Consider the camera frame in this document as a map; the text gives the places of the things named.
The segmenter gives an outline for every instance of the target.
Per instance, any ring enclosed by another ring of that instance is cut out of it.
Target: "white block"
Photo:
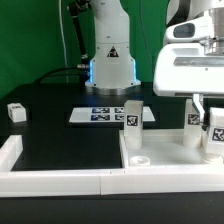
[[[203,147],[207,154],[224,156],[224,128],[210,127],[205,133]]]
[[[22,151],[22,136],[11,135],[0,148],[0,173],[11,171]]]
[[[187,148],[200,148],[201,125],[200,116],[193,108],[192,100],[186,101],[183,145]]]
[[[101,170],[0,172],[0,197],[99,195],[101,173],[105,172]]]
[[[128,100],[124,105],[124,136],[128,149],[142,147],[143,101]]]
[[[224,109],[210,108],[210,126],[224,127]]]
[[[26,121],[26,110],[20,103],[8,104],[8,115],[13,122]]]

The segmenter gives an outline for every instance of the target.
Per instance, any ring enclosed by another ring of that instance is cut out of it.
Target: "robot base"
[[[127,87],[127,88],[117,88],[117,89],[107,89],[107,88],[98,88],[95,86],[89,85],[89,83],[86,83],[86,91],[91,93],[96,93],[99,95],[106,95],[106,96],[119,96],[119,95],[125,95],[129,94],[131,92],[136,92],[141,89],[141,82],[138,81],[133,86]]]

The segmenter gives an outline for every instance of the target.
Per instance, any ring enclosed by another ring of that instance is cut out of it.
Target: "green backdrop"
[[[80,62],[80,53],[67,4],[62,13],[68,65]],[[153,66],[162,47],[168,0],[142,0],[142,21]],[[152,81],[153,75],[140,24],[139,0],[121,0],[131,21],[131,54],[137,76]],[[89,56],[94,56],[94,25],[91,11],[80,15]],[[64,67],[58,0],[0,1],[0,97],[20,84],[31,83],[49,70]]]

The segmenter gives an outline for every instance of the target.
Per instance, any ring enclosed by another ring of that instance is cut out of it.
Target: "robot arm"
[[[167,23],[178,11],[167,12]],[[224,2],[191,0],[186,21],[167,28],[154,90],[163,96],[224,95]]]
[[[76,24],[78,14],[88,7],[94,14],[96,52],[89,63],[87,91],[121,95],[138,87],[140,81],[136,80],[135,60],[130,55],[129,16],[120,0],[77,0],[72,6],[69,6],[69,11],[77,36],[81,36],[80,26]],[[79,44],[84,46],[82,38],[79,39]]]

